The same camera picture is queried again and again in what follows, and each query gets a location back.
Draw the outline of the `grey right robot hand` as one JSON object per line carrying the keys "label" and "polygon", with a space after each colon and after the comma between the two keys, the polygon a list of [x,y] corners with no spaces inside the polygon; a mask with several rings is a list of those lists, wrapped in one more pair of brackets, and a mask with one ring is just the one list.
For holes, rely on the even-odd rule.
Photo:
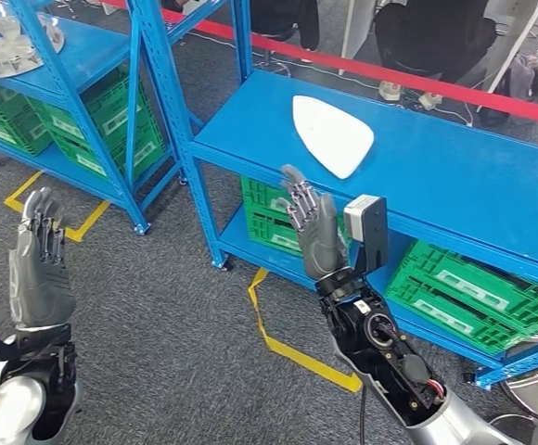
{"label": "grey right robot hand", "polygon": [[8,254],[10,308],[18,330],[66,324],[76,308],[64,261],[65,228],[52,189],[33,191],[23,206],[17,245]]}

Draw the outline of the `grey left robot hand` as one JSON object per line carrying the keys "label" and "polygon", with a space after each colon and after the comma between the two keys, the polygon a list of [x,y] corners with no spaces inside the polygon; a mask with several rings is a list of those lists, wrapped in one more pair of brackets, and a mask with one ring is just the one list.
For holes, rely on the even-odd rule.
{"label": "grey left robot hand", "polygon": [[318,194],[301,172],[283,165],[282,187],[289,197],[278,199],[296,232],[304,271],[319,281],[349,265],[348,250],[339,235],[338,215],[329,194]]}

